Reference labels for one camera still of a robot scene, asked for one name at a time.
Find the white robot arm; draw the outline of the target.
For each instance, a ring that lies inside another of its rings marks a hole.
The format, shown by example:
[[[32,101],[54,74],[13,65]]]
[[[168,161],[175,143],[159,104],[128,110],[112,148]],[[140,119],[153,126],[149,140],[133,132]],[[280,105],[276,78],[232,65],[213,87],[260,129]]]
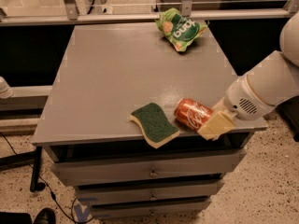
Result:
[[[284,25],[275,50],[234,81],[198,133],[215,140],[240,120],[256,120],[299,95],[299,12]]]

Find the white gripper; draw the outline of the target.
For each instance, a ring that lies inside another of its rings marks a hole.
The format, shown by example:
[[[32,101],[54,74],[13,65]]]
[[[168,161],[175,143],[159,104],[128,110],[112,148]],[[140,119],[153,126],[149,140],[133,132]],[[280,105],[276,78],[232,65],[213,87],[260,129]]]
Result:
[[[226,107],[235,114],[224,112]],[[235,117],[256,120],[275,109],[263,101],[249,84],[247,75],[234,81],[212,109],[216,111],[197,131],[206,140],[218,139],[235,128]]]

